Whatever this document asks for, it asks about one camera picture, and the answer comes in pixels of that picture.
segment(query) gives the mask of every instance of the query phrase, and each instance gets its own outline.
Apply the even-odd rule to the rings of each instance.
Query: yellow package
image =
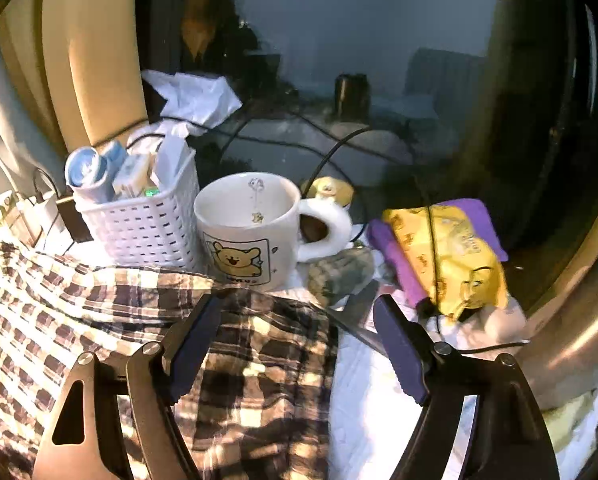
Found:
[[[437,265],[439,312],[457,320],[466,308],[505,308],[503,267],[489,245],[477,238],[466,214],[455,206],[431,207]],[[434,262],[426,208],[386,209],[388,222],[428,296],[435,302]]]

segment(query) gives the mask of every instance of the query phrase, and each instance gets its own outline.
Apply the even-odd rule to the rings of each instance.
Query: mug rim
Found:
[[[288,184],[290,184],[290,189],[292,190],[292,194],[293,194],[293,204],[291,206],[290,209],[288,209],[288,211],[286,211],[285,213],[283,213],[281,216],[278,216],[277,218],[275,218],[274,220],[264,224],[264,225],[253,225],[253,226],[234,226],[234,225],[224,225],[224,224],[220,224],[217,222],[210,222],[208,221],[207,218],[205,218],[200,212],[199,212],[199,197],[202,196],[202,194],[204,194],[204,192],[206,192],[206,190],[208,190],[208,192],[211,192],[212,190],[210,188],[215,187],[215,185],[218,185],[221,181],[223,180],[230,180],[230,179],[236,179],[236,178],[242,178],[244,176],[249,176],[250,178],[252,178],[253,176],[266,176],[266,177],[275,177],[278,180],[281,181],[285,181]],[[197,193],[197,196],[195,197],[195,201],[193,202],[192,205],[192,210],[193,210],[193,214],[195,215],[195,217],[197,218],[197,220],[201,220],[202,222],[204,222],[204,224],[206,224],[207,226],[212,226],[212,227],[221,227],[223,229],[239,229],[239,230],[252,230],[252,229],[261,229],[264,227],[267,227],[269,225],[272,225],[276,222],[281,222],[282,220],[284,220],[285,218],[287,218],[288,216],[290,216],[297,208],[298,208],[298,204],[301,200],[301,192],[299,191],[299,188],[297,187],[297,184],[295,184],[292,180],[290,180],[289,178],[286,178],[285,176],[276,174],[276,173],[268,173],[266,171],[242,171],[241,173],[233,173],[230,175],[226,175],[223,176],[221,178],[218,178],[217,180],[212,181],[210,184],[208,184],[207,186],[205,186],[203,189],[201,189],[199,191],[199,193]]]

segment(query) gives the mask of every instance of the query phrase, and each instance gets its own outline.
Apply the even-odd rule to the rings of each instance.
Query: cartoon bear illustration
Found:
[[[231,247],[223,247],[219,242],[213,243],[213,258],[221,272],[238,278],[256,278],[261,276],[261,251],[255,247],[241,251]]]

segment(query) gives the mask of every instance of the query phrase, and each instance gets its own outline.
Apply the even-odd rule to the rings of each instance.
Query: screw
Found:
[[[157,342],[147,343],[142,348],[142,352],[144,355],[155,355],[159,351],[159,348],[161,348],[161,345]]]
[[[439,341],[435,343],[435,352],[437,352],[439,355],[450,355],[450,352],[452,352],[452,347],[444,341]]]
[[[92,362],[92,352],[84,352],[79,357],[77,357],[77,362],[80,365],[89,365]]]
[[[499,360],[506,366],[514,366],[516,361],[510,354],[499,354]]]

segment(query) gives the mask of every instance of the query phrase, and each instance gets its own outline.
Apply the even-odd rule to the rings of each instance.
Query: basket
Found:
[[[195,270],[202,260],[193,214],[198,192],[193,151],[174,184],[157,195],[104,204],[75,199],[75,207],[92,237],[115,263]]]

